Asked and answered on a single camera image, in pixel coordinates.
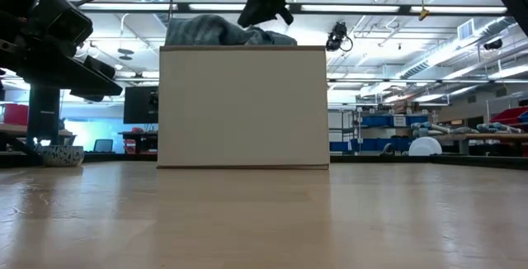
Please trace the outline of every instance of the gray cloth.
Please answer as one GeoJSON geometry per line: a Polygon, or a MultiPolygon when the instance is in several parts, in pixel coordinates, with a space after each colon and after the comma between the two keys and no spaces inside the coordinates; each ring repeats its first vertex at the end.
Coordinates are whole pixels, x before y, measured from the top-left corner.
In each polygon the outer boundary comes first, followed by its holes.
{"type": "Polygon", "coordinates": [[[297,45],[297,41],[255,26],[243,30],[223,17],[201,15],[171,19],[165,45],[297,45]]]}

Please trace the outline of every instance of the ceiling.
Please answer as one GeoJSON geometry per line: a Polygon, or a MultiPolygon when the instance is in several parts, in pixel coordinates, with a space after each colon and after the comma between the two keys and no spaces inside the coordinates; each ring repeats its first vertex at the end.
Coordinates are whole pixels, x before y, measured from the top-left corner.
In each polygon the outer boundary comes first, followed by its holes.
{"type": "MultiPolygon", "coordinates": [[[[97,0],[98,2],[142,2],[144,0],[97,0]]],[[[175,0],[175,2],[240,2],[246,0],[175,0]]],[[[424,0],[426,5],[464,5],[464,6],[502,6],[500,0],[424,0]]],[[[421,0],[288,0],[288,2],[354,3],[354,4],[415,4],[421,0]]],[[[121,77],[130,77],[142,73],[146,78],[158,76],[158,48],[164,45],[167,33],[165,25],[154,14],[129,14],[121,22],[124,14],[88,13],[93,21],[94,32],[89,43],[78,51],[81,59],[90,54],[98,59],[120,68],[121,77]],[[133,50],[132,60],[120,59],[118,49],[133,50]]],[[[238,14],[219,14],[236,24],[238,14]]],[[[175,17],[192,18],[196,14],[177,13],[175,17]]],[[[386,78],[387,66],[401,66],[409,63],[428,50],[436,48],[442,42],[457,34],[457,27],[471,17],[427,17],[419,21],[417,17],[395,16],[358,16],[358,15],[295,15],[295,21],[287,26],[281,19],[259,25],[264,30],[289,35],[299,45],[324,45],[328,32],[336,21],[344,21],[350,37],[353,37],[352,51],[328,53],[328,76],[386,78]]],[[[517,45],[526,39],[521,31],[512,31],[504,37],[505,45],[517,45]]],[[[477,48],[468,48],[462,55],[444,62],[441,66],[463,68],[477,60],[477,48]]],[[[349,84],[345,89],[352,93],[359,91],[361,83],[349,84]]]]}

